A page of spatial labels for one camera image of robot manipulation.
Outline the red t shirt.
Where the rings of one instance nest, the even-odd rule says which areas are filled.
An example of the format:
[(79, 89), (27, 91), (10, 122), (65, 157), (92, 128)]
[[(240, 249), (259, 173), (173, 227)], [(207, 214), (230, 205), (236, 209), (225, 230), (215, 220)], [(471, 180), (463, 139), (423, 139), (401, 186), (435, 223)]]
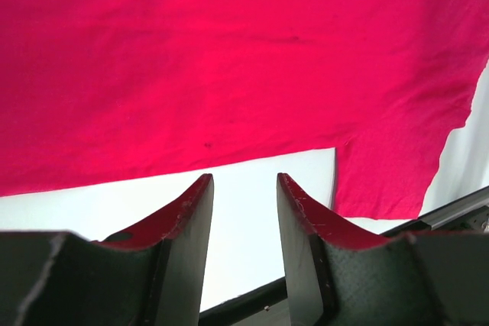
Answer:
[(1, 194), (335, 148), (335, 210), (417, 216), (488, 0), (1, 0)]

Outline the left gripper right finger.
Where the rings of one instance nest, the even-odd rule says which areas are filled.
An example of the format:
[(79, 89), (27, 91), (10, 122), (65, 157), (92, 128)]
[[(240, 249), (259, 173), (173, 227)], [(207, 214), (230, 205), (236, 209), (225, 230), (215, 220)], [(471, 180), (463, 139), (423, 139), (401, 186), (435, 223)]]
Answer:
[(277, 177), (294, 325), (486, 325), (488, 236), (366, 231)]

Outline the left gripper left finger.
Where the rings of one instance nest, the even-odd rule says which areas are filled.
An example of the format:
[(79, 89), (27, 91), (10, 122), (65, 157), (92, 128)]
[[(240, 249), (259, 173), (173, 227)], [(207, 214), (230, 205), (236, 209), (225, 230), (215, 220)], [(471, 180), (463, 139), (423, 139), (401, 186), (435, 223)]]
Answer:
[(68, 231), (1, 234), (3, 325), (195, 325), (213, 178), (102, 241)]

